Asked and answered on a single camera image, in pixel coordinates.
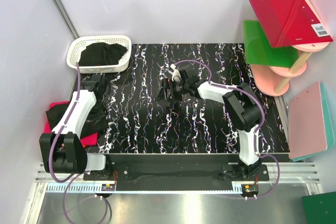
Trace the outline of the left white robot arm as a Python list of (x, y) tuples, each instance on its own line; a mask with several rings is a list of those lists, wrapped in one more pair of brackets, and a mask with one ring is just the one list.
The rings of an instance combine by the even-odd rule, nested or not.
[(45, 171), (58, 182), (56, 174), (82, 174), (90, 170), (103, 170), (106, 158), (99, 154), (93, 158), (86, 153), (81, 141), (85, 121), (93, 108), (102, 109), (97, 103), (107, 89), (104, 76), (94, 74), (89, 80), (78, 82), (70, 104), (60, 122), (50, 133), (43, 133), (39, 146)]

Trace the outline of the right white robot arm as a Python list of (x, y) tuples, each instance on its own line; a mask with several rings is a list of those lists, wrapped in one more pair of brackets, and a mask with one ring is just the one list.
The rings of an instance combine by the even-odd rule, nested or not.
[(177, 102), (188, 94), (197, 99), (222, 103), (239, 135), (239, 160), (231, 177), (250, 178), (256, 175), (261, 167), (257, 139), (265, 114), (251, 87), (246, 83), (237, 86), (214, 83), (211, 72), (206, 81), (195, 75), (190, 68), (181, 69), (174, 64), (171, 68), (171, 77), (161, 81), (161, 89), (155, 101)]

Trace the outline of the black printed t-shirt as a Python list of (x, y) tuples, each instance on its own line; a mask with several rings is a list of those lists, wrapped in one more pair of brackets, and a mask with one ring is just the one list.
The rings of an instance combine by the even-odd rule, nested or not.
[(105, 111), (102, 109), (101, 104), (97, 104), (91, 109), (86, 120), (94, 123), (94, 128), (98, 130), (98, 133), (107, 129), (108, 127), (106, 114)]

